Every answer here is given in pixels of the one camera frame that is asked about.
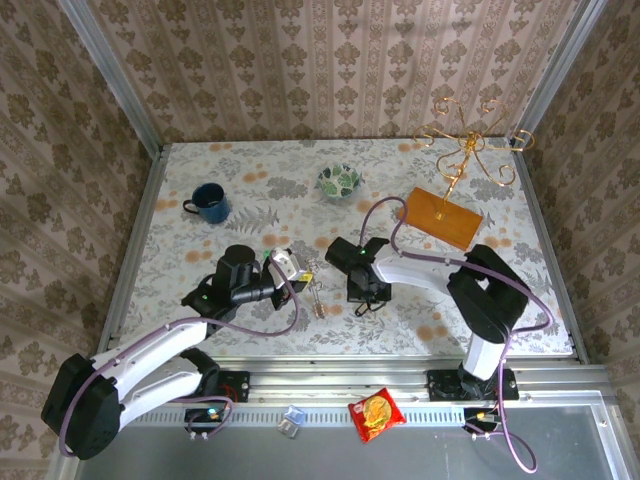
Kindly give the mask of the metal ring plate with keyrings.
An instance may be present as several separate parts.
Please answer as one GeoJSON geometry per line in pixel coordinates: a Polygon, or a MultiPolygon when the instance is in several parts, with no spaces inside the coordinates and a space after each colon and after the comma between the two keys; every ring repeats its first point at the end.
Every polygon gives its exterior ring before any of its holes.
{"type": "Polygon", "coordinates": [[[326,314],[325,305],[319,296],[321,282],[318,280],[318,276],[317,276],[317,263],[313,258],[310,258],[310,257],[307,257],[305,259],[305,262],[306,262],[308,271],[311,274],[311,279],[308,282],[308,289],[312,296],[313,313],[318,319],[325,319],[327,314],[326,314]]]}

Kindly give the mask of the dark blue enamel mug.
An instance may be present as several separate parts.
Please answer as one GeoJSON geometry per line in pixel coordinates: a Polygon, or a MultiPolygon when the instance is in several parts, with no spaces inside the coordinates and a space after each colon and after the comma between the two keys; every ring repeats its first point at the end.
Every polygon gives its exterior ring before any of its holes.
{"type": "Polygon", "coordinates": [[[191,197],[184,200],[186,213],[197,215],[210,224],[224,222],[230,214],[225,190],[217,183],[205,183],[197,187],[191,197]]]}

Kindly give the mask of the green leaf print bowl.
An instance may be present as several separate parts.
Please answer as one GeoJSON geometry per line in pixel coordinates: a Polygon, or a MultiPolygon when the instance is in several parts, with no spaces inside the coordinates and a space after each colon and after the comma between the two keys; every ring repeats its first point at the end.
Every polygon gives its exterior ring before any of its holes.
{"type": "Polygon", "coordinates": [[[316,186],[330,200],[345,200],[362,185],[362,175],[344,163],[323,167],[317,175],[316,186]]]}

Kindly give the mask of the floral print tablecloth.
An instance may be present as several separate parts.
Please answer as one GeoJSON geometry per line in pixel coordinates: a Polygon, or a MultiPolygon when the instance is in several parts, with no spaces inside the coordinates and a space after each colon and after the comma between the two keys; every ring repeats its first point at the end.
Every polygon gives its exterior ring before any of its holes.
{"type": "MultiPolygon", "coordinates": [[[[479,155],[490,173],[513,166],[513,157],[494,140],[495,151],[479,155]]],[[[402,247],[447,255],[451,247],[415,228],[399,225],[402,199],[422,188],[442,196],[448,183],[436,171],[439,156],[456,143],[439,139],[421,148],[409,139],[240,142],[178,144],[169,154],[150,224],[122,341],[181,317],[181,299],[216,267],[231,245],[244,244],[258,257],[275,247],[288,248],[317,263],[320,299],[326,318],[312,310],[305,290],[297,303],[275,310],[267,301],[242,306],[234,319],[240,331],[223,329],[203,349],[225,356],[435,356],[460,357],[471,333],[453,300],[438,291],[397,285],[381,310],[355,315],[347,301],[346,278],[325,261],[337,237],[395,235],[402,247]],[[328,165],[354,167],[363,183],[348,199],[330,200],[316,186],[328,165]],[[182,203],[202,184],[223,187],[228,218],[210,224],[186,213],[182,203]]],[[[451,200],[483,217],[476,241],[493,248],[536,294],[521,324],[544,320],[543,307],[553,312],[544,330],[519,335],[514,356],[569,356],[573,352],[558,309],[545,258],[521,182],[506,187],[490,182],[471,161],[451,200]]]]}

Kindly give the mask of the small clear plastic piece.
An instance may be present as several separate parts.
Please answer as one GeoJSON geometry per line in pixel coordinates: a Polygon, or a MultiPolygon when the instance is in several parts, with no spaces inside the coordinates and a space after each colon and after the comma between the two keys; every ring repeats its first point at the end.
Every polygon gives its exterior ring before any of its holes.
{"type": "Polygon", "coordinates": [[[302,409],[297,406],[290,405],[279,422],[277,429],[285,437],[293,439],[304,424],[305,417],[306,414],[302,409]]]}

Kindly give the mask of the small black electronics board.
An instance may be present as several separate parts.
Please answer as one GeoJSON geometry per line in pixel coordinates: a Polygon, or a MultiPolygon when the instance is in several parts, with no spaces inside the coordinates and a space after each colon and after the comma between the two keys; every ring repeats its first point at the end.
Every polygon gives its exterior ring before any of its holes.
{"type": "Polygon", "coordinates": [[[230,418],[230,407],[208,407],[205,409],[187,410],[185,414],[185,430],[191,441],[208,440],[225,426],[230,418]]]}
{"type": "Polygon", "coordinates": [[[502,419],[497,408],[464,408],[463,429],[473,439],[484,438],[489,440],[496,435],[501,426],[502,419]]]}

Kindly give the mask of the red snack packet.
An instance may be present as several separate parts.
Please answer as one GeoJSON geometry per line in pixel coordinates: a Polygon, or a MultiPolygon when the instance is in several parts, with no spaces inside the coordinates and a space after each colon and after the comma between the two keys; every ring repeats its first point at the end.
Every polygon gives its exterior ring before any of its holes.
{"type": "Polygon", "coordinates": [[[390,428],[406,423],[404,414],[387,388],[382,388],[363,400],[349,404],[348,410],[364,444],[390,428]]]}

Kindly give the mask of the grey metal shelf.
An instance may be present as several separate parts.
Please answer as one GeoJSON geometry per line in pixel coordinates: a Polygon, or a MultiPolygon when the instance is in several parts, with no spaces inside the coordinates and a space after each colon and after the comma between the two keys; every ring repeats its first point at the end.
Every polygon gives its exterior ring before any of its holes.
{"type": "Polygon", "coordinates": [[[529,439],[539,467],[523,473],[497,439],[462,429],[393,429],[369,444],[352,428],[229,428],[210,440],[173,429],[132,428],[78,480],[618,480],[602,448],[580,433],[529,439]]]}

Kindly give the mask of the aluminium front rail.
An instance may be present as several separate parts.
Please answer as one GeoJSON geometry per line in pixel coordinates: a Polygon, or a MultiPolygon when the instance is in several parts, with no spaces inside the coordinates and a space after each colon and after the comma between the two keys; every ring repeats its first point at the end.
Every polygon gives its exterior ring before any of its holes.
{"type": "MultiPolygon", "coordinates": [[[[382,387],[401,408],[430,406],[427,372],[453,369],[459,360],[431,357],[313,356],[219,357],[226,370],[250,373],[247,407],[340,407],[382,387]]],[[[600,365],[574,359],[516,358],[507,361],[515,375],[519,399],[509,408],[610,405],[615,392],[600,365]]]]}

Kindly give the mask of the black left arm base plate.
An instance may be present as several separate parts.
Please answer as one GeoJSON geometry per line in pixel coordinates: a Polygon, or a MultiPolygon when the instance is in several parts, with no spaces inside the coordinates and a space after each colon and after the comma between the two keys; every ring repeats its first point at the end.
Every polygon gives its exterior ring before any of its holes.
{"type": "Polygon", "coordinates": [[[218,376],[220,392],[236,403],[246,403],[250,393],[250,373],[248,371],[223,370],[218,376]]]}

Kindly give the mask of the aluminium table side rail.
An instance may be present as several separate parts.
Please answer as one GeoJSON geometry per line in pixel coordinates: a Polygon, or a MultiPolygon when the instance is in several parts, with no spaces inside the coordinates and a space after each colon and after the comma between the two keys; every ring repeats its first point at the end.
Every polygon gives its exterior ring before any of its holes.
{"type": "Polygon", "coordinates": [[[521,185],[528,202],[529,211],[532,216],[532,222],[535,226],[542,253],[545,258],[553,290],[556,294],[558,309],[561,312],[562,320],[565,324],[565,328],[568,332],[568,337],[573,347],[573,357],[582,364],[590,364],[588,352],[580,332],[580,327],[576,319],[564,279],[561,274],[561,269],[554,252],[551,238],[547,230],[547,226],[535,193],[533,183],[527,170],[524,156],[521,152],[516,152],[513,154],[513,157],[514,164],[516,166],[521,185]]]}
{"type": "Polygon", "coordinates": [[[164,145],[153,160],[146,180],[145,188],[138,207],[127,249],[121,264],[111,303],[106,315],[104,328],[98,343],[97,352],[102,353],[109,348],[112,340],[119,338],[119,331],[124,325],[151,220],[158,199],[167,156],[171,145],[164,145]]]}

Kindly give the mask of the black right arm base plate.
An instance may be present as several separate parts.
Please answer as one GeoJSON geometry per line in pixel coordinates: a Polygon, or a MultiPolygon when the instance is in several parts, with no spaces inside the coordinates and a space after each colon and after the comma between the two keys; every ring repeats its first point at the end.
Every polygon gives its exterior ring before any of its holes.
{"type": "Polygon", "coordinates": [[[478,380],[459,369],[433,369],[426,372],[429,399],[440,401],[497,401],[498,374],[478,380]]]}

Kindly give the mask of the aluminium frame post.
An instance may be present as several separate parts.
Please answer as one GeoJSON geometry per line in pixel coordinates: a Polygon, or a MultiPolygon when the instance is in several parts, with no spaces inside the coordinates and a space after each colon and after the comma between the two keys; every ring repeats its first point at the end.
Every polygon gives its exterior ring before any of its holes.
{"type": "Polygon", "coordinates": [[[161,154],[163,142],[152,125],[139,95],[128,79],[114,48],[106,36],[88,0],[59,0],[60,6],[79,35],[91,59],[129,120],[139,141],[152,160],[161,154]]]}
{"type": "Polygon", "coordinates": [[[530,101],[516,123],[516,130],[534,132],[605,9],[606,3],[607,0],[579,1],[530,101]]]}

